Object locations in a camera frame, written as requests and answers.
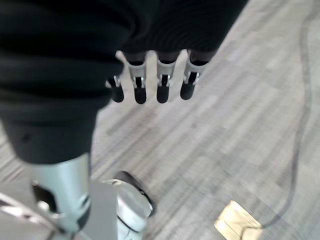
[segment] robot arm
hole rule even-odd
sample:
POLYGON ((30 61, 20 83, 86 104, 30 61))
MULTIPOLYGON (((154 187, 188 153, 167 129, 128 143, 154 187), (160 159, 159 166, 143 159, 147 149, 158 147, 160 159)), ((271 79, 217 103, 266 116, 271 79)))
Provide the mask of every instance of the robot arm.
POLYGON ((156 1, 0 1, 0 117, 35 199, 77 232, 89 215, 96 115, 116 50, 145 32, 156 1))

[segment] black cable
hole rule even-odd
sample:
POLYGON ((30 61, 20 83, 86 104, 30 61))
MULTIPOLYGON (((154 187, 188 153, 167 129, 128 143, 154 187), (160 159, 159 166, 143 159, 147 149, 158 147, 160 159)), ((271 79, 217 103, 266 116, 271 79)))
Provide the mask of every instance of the black cable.
POLYGON ((240 239, 243 240, 243 236, 247 229, 266 229, 274 224, 276 224, 288 211, 290 206, 292 205, 296 189, 297 189, 297 178, 299 171, 299 162, 300 162, 300 152, 302 148, 303 138, 307 130, 307 125, 309 122, 309 118, 311 116, 311 107, 312 107, 312 86, 311 86, 311 78, 310 78, 310 65, 309 65, 309 49, 308 49, 308 33, 309 26, 311 22, 315 19, 318 14, 319 7, 316 6, 317 1, 313 0, 311 12, 305 18, 302 23, 300 36, 299 36, 299 44, 300 44, 300 59, 302 63, 302 74, 303 74, 303 90, 304 90, 304 103, 302 107, 302 114, 298 123, 297 132, 294 137, 294 145, 293 145, 293 156, 292 156, 292 164, 291 164, 291 180, 289 185, 289 191, 287 195, 287 199, 280 209, 280 211, 269 221, 262 224, 261 227, 254 226, 246 226, 242 229, 240 239))

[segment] black fingertip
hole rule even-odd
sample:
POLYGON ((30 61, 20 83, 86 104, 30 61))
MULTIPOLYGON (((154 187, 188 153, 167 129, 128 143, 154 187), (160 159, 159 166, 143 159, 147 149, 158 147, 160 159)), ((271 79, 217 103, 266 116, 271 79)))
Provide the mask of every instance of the black fingertip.
POLYGON ((183 100, 189 100, 195 91, 195 85, 192 83, 182 83, 180 96, 183 100))
POLYGON ((134 89, 134 98, 138 104, 144 104, 147 100, 146 89, 138 87, 134 89))
POLYGON ((169 87, 167 86, 158 86, 156 91, 156 99, 159 103, 164 104, 168 101, 169 98, 169 87))
POLYGON ((117 102, 117 103, 121 103, 124 100, 125 96, 124 96, 124 91, 122 89, 122 86, 119 87, 113 87, 112 88, 112 99, 113 101, 117 102))

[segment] gray striped carpet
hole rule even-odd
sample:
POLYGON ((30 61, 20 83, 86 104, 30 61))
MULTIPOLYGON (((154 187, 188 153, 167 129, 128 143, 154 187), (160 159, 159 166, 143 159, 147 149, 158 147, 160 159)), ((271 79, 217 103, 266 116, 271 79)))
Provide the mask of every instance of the gray striped carpet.
MULTIPOLYGON (((147 63, 147 102, 125 100, 99 115, 93 178, 137 175, 158 201, 146 240, 223 240, 214 221, 235 200, 260 223, 284 204, 294 136, 312 83, 313 104, 293 205, 260 240, 320 236, 320 1, 251 0, 189 101, 180 99, 181 53, 169 102, 156 101, 156 56, 147 63)), ((27 176, 0 133, 0 178, 27 176)))

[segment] black wheel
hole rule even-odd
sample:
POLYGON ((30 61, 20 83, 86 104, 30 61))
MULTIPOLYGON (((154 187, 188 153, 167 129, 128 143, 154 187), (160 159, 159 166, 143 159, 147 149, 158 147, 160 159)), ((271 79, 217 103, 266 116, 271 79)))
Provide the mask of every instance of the black wheel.
POLYGON ((150 198, 150 196, 146 193, 146 187, 136 177, 132 176, 130 173, 128 173, 126 171, 118 171, 113 178, 120 180, 120 181, 124 181, 128 184, 131 184, 142 195, 144 195, 146 197, 146 199, 149 201, 149 203, 152 206, 152 211, 151 211, 149 217, 151 217, 152 215, 154 215, 156 213, 156 210, 157 210, 156 202, 150 198))

